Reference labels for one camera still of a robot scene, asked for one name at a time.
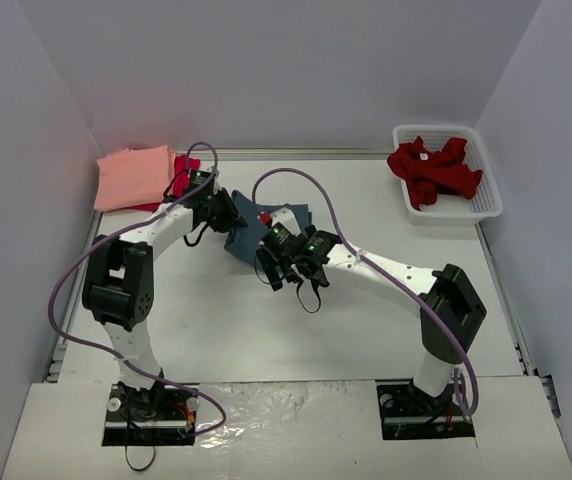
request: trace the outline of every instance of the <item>dark red cloth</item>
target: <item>dark red cloth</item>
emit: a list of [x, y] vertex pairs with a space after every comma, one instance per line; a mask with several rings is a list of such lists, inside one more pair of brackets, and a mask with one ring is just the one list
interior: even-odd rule
[[[473, 172], [464, 165], [465, 147], [465, 139], [453, 137], [441, 152], [429, 152], [424, 148], [424, 139], [417, 137], [413, 143], [402, 143], [388, 157], [393, 173], [406, 180], [414, 209], [434, 204], [437, 194], [461, 195], [469, 200], [475, 196], [483, 171]], [[420, 158], [422, 153], [428, 155], [428, 160]]]
[[[200, 165], [201, 161], [198, 160], [197, 158], [191, 158], [190, 161], [188, 162], [188, 165], [186, 165], [186, 155], [177, 155], [175, 157], [175, 163], [173, 164], [173, 169], [174, 169], [173, 175], [177, 175], [185, 168], [198, 169]], [[179, 177], [177, 177], [177, 180], [175, 180], [175, 183], [173, 184], [173, 195], [176, 195], [178, 197], [181, 196], [182, 192], [187, 186], [188, 186], [188, 172], [185, 172], [182, 173]], [[146, 212], [154, 212], [159, 208], [159, 203], [144, 203], [143, 205], [134, 205], [128, 208], [134, 208], [135, 210], [144, 210]]]

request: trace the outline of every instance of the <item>laundry basket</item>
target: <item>laundry basket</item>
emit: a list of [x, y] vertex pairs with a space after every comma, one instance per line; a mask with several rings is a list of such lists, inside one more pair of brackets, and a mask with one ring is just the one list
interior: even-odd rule
[[453, 125], [400, 125], [393, 130], [395, 150], [401, 143], [411, 143], [417, 137], [424, 139], [424, 147], [431, 152], [441, 150], [451, 137], [465, 138], [468, 143], [464, 163], [473, 171], [483, 170], [484, 175], [473, 199], [466, 200], [454, 195], [438, 195], [434, 205], [422, 205], [421, 210], [412, 207], [406, 181], [401, 180], [404, 201], [411, 223], [444, 226], [475, 225], [484, 218], [496, 217], [502, 213], [504, 207], [490, 169], [488, 154], [475, 130]]

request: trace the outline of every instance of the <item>purple cable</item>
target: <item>purple cable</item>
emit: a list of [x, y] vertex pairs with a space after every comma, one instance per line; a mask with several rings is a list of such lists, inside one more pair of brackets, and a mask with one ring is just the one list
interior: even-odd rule
[[[197, 192], [199, 192], [202, 188], [205, 188], [206, 185], [208, 185], [210, 182], [212, 182], [215, 179], [215, 176], [217, 175], [217, 166], [219, 164], [219, 157], [217, 156], [217, 151], [213, 148], [212, 145], [210, 145], [206, 142], [194, 143], [188, 148], [188, 151], [186, 152], [186, 158], [188, 159], [190, 157], [191, 152], [195, 149], [195, 147], [198, 147], [200, 145], [208, 148], [211, 152], [213, 152], [214, 166], [213, 166], [212, 173], [208, 176], [206, 181], [204, 183], [202, 183], [199, 187], [195, 188], [194, 190], [191, 190], [186, 195], [183, 195], [182, 197], [175, 200], [173, 203], [169, 204], [168, 208], [166, 208], [166, 212], [169, 212], [170, 210], [175, 208], [177, 205], [179, 205], [181, 202], [183, 202], [187, 198], [190, 198], [193, 195], [195, 195]], [[57, 321], [55, 320], [55, 300], [57, 300], [57, 295], [59, 294], [59, 291], [61, 290], [62, 285], [64, 285], [64, 283], [66, 282], [68, 277], [70, 277], [72, 275], [72, 273], [75, 272], [77, 270], [77, 268], [79, 268], [79, 266], [82, 264], [82, 262], [84, 260], [86, 260], [90, 255], [95, 253], [102, 246], [106, 245], [108, 242], [118, 238], [120, 235], [122, 235], [126, 232], [130, 232], [131, 230], [135, 230], [137, 228], [147, 227], [148, 225], [155, 223], [157, 220], [164, 217], [166, 215], [166, 212], [160, 213], [159, 215], [156, 215], [152, 218], [149, 218], [146, 221], [134, 223], [133, 225], [129, 225], [127, 227], [124, 227], [124, 228], [117, 230], [116, 232], [111, 233], [107, 237], [102, 238], [97, 243], [94, 243], [86, 252], [84, 252], [77, 260], [75, 260], [73, 265], [71, 265], [71, 267], [68, 270], [66, 270], [64, 272], [64, 274], [59, 278], [59, 280], [57, 280], [57, 282], [55, 283], [55, 286], [53, 287], [53, 290], [51, 291], [50, 298], [48, 299], [48, 323], [50, 323], [51, 328], [53, 330], [55, 330], [55, 332], [57, 332], [57, 334], [59, 336], [65, 338], [69, 342], [78, 343], [80, 345], [85, 345], [87, 347], [97, 348], [99, 350], [103, 350], [104, 352], [110, 353], [111, 355], [116, 357], [118, 360], [121, 360], [122, 363], [124, 365], [126, 365], [128, 368], [130, 368], [133, 372], [138, 373], [139, 375], [141, 375], [143, 377], [150, 378], [151, 380], [155, 380], [156, 382], [163, 383], [165, 385], [170, 385], [171, 387], [175, 387], [179, 390], [183, 390], [183, 391], [188, 392], [192, 395], [202, 397], [204, 400], [211, 403], [219, 411], [219, 413], [222, 416], [222, 419], [219, 422], [215, 423], [214, 425], [211, 425], [211, 426], [206, 427], [202, 430], [196, 431], [193, 435], [197, 436], [197, 435], [202, 435], [204, 433], [212, 432], [213, 430], [218, 429], [219, 427], [224, 425], [224, 423], [226, 423], [226, 412], [224, 411], [224, 408], [217, 402], [217, 400], [212, 398], [210, 395], [207, 395], [206, 393], [200, 392], [199, 390], [195, 390], [194, 388], [189, 388], [185, 385], [173, 382], [173, 381], [168, 380], [166, 378], [159, 377], [159, 376], [154, 375], [150, 372], [145, 372], [141, 368], [136, 367], [135, 365], [130, 363], [128, 360], [126, 360], [124, 358], [124, 356], [121, 353], [119, 353], [117, 350], [114, 350], [110, 347], [107, 347], [106, 345], [102, 345], [101, 343], [95, 343], [95, 342], [91, 342], [89, 340], [84, 340], [83, 338], [75, 337], [75, 336], [65, 332], [64, 330], [62, 330], [60, 328], [59, 325], [57, 325]]]
[[[443, 322], [443, 320], [441, 318], [439, 318], [439, 315], [437, 315], [435, 313], [435, 311], [432, 308], [430, 308], [424, 300], [422, 300], [410, 288], [408, 288], [406, 285], [404, 285], [403, 282], [399, 281], [394, 276], [392, 276], [390, 273], [388, 273], [386, 270], [384, 270], [382, 267], [377, 265], [370, 258], [368, 258], [367, 255], [359, 256], [357, 254], [357, 251], [353, 248], [353, 246], [350, 243], [348, 243], [348, 240], [346, 240], [344, 233], [342, 232], [341, 228], [339, 227], [339, 221], [337, 220], [337, 215], [335, 214], [335, 208], [333, 207], [333, 203], [331, 202], [330, 197], [328, 196], [328, 193], [326, 192], [324, 187], [322, 187], [322, 185], [317, 180], [315, 180], [313, 177], [311, 177], [306, 172], [302, 172], [301, 170], [297, 170], [296, 168], [276, 168], [274, 170], [270, 170], [269, 172], [264, 173], [261, 177], [259, 177], [257, 179], [257, 181], [255, 182], [255, 185], [253, 185], [252, 201], [255, 205], [257, 205], [257, 201], [256, 201], [257, 187], [259, 187], [259, 184], [262, 181], [264, 181], [266, 178], [270, 177], [271, 175], [275, 175], [276, 173], [294, 173], [296, 175], [301, 175], [302, 177], [310, 180], [313, 183], [313, 185], [315, 185], [317, 187], [317, 189], [321, 192], [322, 196], [324, 197], [324, 200], [326, 200], [326, 205], [328, 206], [328, 210], [330, 211], [330, 216], [331, 216], [331, 219], [333, 221], [333, 226], [335, 227], [335, 230], [337, 231], [337, 235], [339, 236], [340, 240], [342, 241], [342, 243], [344, 244], [346, 249], [349, 252], [351, 252], [353, 255], [355, 255], [356, 258], [359, 258], [361, 261], [368, 264], [371, 268], [373, 268], [375, 271], [377, 271], [384, 278], [386, 278], [387, 280], [392, 282], [393, 285], [395, 285], [397, 288], [399, 288], [401, 291], [403, 291], [406, 295], [408, 295], [411, 299], [413, 299], [420, 306], [420, 308], [428, 314], [428, 316], [431, 318], [431, 320], [433, 320], [435, 322], [435, 324], [437, 324], [437, 326], [444, 333], [446, 338], [448, 338], [448, 341], [453, 345], [453, 347], [455, 347], [455, 350], [457, 350], [457, 353], [461, 357], [464, 365], [466, 366], [466, 370], [468, 371], [468, 375], [470, 377], [470, 383], [471, 383], [472, 390], [473, 390], [473, 401], [472, 401], [472, 405], [469, 407], [468, 404], [466, 403], [464, 376], [460, 373], [459, 369], [457, 367], [455, 367], [455, 370], [453, 371], [453, 376], [455, 378], [455, 382], [454, 382], [455, 397], [457, 398], [457, 403], [459, 404], [459, 407], [462, 410], [463, 418], [465, 420], [469, 420], [470, 417], [473, 415], [473, 413], [475, 413], [475, 411], [477, 410], [477, 406], [479, 404], [479, 386], [477, 384], [477, 377], [475, 375], [475, 371], [473, 370], [473, 365], [470, 363], [470, 359], [468, 358], [468, 355], [466, 354], [466, 351], [461, 346], [459, 341], [455, 338], [453, 333], [448, 329], [448, 327]], [[460, 383], [459, 383], [460, 378], [461, 378], [461, 382], [462, 382], [461, 389], [460, 389]]]

